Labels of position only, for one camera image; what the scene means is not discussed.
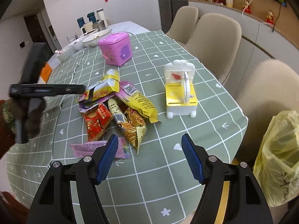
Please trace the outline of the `yellow trash bag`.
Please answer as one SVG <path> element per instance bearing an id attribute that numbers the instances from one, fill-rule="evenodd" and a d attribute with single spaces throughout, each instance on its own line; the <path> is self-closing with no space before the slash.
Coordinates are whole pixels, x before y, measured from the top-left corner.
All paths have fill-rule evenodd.
<path id="1" fill-rule="evenodd" d="M 298 196 L 298 113 L 273 116 L 256 157 L 253 174 L 270 207 Z"/>

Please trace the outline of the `red gold snack packet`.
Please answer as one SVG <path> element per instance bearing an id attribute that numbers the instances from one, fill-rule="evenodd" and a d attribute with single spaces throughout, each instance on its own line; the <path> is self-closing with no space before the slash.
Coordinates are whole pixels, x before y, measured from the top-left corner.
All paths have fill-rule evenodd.
<path id="1" fill-rule="evenodd" d="M 112 113 L 103 103 L 84 113 L 83 118 L 89 142 L 99 140 L 113 120 Z"/>

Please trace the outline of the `gold patterned snack packet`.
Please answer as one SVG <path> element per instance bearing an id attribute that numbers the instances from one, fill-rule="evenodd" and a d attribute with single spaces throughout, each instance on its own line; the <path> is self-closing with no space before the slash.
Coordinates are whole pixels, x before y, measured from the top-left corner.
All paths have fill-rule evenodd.
<path id="1" fill-rule="evenodd" d="M 136 154 L 138 154 L 147 131 L 145 120 L 136 110 L 128 107 L 123 102 L 119 103 L 115 98 L 110 98 L 107 104 L 116 124 L 120 127 L 128 142 L 136 149 Z"/>

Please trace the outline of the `purple yellow snack packet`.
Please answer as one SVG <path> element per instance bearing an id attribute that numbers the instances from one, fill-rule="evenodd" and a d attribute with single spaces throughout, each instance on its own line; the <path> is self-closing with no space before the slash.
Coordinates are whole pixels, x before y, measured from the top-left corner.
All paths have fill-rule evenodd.
<path id="1" fill-rule="evenodd" d="M 159 122 L 158 111 L 154 104 L 146 98 L 133 84 L 121 81 L 120 89 L 115 95 L 128 107 L 136 110 L 141 116 L 149 119 L 151 123 Z"/>

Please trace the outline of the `orange white tissue box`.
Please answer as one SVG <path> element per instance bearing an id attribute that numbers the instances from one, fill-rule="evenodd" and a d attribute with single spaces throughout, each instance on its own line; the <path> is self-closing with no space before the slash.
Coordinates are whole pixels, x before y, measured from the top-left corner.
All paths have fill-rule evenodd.
<path id="1" fill-rule="evenodd" d="M 39 84 L 46 84 L 49 80 L 49 77 L 52 73 L 53 69 L 52 67 L 48 64 L 48 62 L 45 63 L 45 66 L 41 70 L 40 78 L 38 79 Z"/>

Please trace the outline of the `white thermos bottle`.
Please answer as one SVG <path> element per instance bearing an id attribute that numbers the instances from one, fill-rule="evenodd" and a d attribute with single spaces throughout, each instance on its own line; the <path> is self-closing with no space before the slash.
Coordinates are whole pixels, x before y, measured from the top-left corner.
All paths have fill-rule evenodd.
<path id="1" fill-rule="evenodd" d="M 100 8 L 100 9 L 96 10 L 96 13 L 97 13 L 99 21 L 101 21 L 101 20 L 105 21 L 106 20 L 103 8 Z"/>

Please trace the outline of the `pink tin box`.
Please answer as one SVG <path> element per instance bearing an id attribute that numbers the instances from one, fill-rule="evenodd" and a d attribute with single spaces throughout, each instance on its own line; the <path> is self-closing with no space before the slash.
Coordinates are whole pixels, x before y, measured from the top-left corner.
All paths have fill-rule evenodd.
<path id="1" fill-rule="evenodd" d="M 132 58 L 130 36 L 126 32 L 112 33 L 100 39 L 98 46 L 108 65 L 120 67 Z"/>

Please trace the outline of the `white yellow toy chair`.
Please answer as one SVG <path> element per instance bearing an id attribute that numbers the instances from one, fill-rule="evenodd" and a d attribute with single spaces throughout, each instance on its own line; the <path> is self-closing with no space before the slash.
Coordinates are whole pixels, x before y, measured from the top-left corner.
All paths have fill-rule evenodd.
<path id="1" fill-rule="evenodd" d="M 193 85 L 196 69 L 186 60 L 174 60 L 164 66 L 166 117 L 188 115 L 195 118 L 198 100 Z"/>

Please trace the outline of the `beige chair near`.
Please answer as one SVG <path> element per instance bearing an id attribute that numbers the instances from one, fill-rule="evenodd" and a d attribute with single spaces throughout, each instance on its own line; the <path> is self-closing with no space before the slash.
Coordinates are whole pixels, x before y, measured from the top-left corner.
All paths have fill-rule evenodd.
<path id="1" fill-rule="evenodd" d="M 236 101 L 248 125 L 235 158 L 252 165 L 272 117 L 284 110 L 298 111 L 298 74 L 279 60 L 265 60 L 245 78 Z"/>

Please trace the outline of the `beige chair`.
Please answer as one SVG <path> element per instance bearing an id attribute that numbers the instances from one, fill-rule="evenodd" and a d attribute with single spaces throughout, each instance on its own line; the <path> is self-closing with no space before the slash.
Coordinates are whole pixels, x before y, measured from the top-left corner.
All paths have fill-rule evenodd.
<path id="1" fill-rule="evenodd" d="M 242 28 L 235 19 L 207 13 L 198 20 L 186 50 L 224 84 L 233 67 L 241 38 Z"/>
<path id="2" fill-rule="evenodd" d="M 245 78 L 236 101 L 248 125 L 235 158 L 252 165 L 272 117 L 284 110 L 298 111 L 298 74 L 279 60 L 265 60 Z"/>
<path id="3" fill-rule="evenodd" d="M 185 46 L 191 38 L 198 20 L 198 8 L 193 6 L 183 6 L 177 11 L 166 35 L 171 39 L 174 39 L 181 46 Z"/>

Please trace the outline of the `beige chair far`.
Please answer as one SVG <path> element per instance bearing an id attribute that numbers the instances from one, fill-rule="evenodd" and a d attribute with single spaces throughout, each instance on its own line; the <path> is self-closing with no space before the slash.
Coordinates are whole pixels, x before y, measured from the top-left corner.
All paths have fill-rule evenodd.
<path id="1" fill-rule="evenodd" d="M 183 6 L 177 11 L 166 35 L 171 39 L 174 39 L 181 46 L 185 46 L 191 38 L 198 20 L 198 8 L 193 6 Z"/>

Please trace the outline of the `beige chair middle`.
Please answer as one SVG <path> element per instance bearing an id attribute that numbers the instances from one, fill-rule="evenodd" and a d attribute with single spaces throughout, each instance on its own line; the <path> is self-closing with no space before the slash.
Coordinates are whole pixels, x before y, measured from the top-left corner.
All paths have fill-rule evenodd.
<path id="1" fill-rule="evenodd" d="M 198 20 L 186 50 L 224 84 L 233 67 L 241 38 L 242 28 L 235 19 L 207 13 Z"/>

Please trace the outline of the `wooden shelf cabinet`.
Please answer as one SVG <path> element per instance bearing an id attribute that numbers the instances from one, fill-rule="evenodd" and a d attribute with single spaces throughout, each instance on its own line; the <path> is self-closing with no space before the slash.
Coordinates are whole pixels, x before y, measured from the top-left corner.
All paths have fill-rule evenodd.
<path id="1" fill-rule="evenodd" d="M 201 16 L 219 13 L 235 19 L 240 23 L 245 39 L 298 72 L 298 18 L 291 6 L 281 6 L 274 0 L 248 1 L 251 14 L 242 12 L 244 0 L 234 0 L 232 8 L 200 0 L 189 0 L 189 5 L 199 8 Z M 274 25 L 265 22 L 268 10 L 273 12 Z"/>

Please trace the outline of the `red figurine right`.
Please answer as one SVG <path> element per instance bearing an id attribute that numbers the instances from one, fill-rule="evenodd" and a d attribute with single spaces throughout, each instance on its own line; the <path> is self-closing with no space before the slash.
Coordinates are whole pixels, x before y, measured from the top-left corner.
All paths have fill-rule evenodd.
<path id="1" fill-rule="evenodd" d="M 274 15 L 271 10 L 268 10 L 268 12 L 266 13 L 265 22 L 274 25 Z"/>

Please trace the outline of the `red figurine left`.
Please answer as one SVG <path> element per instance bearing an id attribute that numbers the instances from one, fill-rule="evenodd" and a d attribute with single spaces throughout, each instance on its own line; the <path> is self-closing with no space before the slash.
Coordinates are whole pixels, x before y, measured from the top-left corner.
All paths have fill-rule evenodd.
<path id="1" fill-rule="evenodd" d="M 248 0 L 244 0 L 244 4 L 242 6 L 242 12 L 251 14 L 250 2 Z"/>

